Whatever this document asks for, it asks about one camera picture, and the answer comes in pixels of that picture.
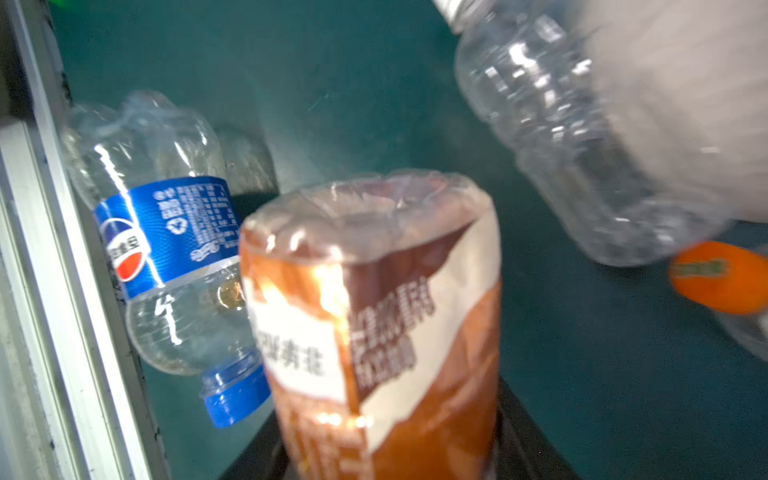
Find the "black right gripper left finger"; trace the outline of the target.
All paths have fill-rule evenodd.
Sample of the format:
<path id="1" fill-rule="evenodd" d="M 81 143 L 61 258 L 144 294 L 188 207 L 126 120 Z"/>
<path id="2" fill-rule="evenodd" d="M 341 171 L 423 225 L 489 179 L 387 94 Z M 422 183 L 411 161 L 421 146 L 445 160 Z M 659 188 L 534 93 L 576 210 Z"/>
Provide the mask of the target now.
<path id="1" fill-rule="evenodd" d="M 222 473 L 220 480 L 281 480 L 288 471 L 288 453 L 278 419 L 271 413 L 259 433 Z"/>

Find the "brown tea bottle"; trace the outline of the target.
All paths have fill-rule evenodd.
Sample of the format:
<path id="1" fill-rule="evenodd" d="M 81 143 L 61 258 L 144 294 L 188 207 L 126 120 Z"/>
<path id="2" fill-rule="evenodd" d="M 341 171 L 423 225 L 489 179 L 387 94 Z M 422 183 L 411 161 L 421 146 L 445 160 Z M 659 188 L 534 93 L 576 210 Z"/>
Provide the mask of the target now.
<path id="1" fill-rule="evenodd" d="M 243 292 L 303 479 L 482 479 L 500 362 L 488 193 L 406 171 L 307 187 L 249 215 Z"/>

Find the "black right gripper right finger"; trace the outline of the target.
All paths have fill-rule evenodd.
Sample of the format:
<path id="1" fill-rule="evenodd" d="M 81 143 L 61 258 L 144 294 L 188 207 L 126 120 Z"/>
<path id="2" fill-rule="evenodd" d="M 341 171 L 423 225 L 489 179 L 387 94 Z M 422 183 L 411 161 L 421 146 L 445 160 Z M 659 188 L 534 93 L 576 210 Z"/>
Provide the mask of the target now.
<path id="1" fill-rule="evenodd" d="M 494 478 L 579 479 L 502 378 L 497 393 Z"/>

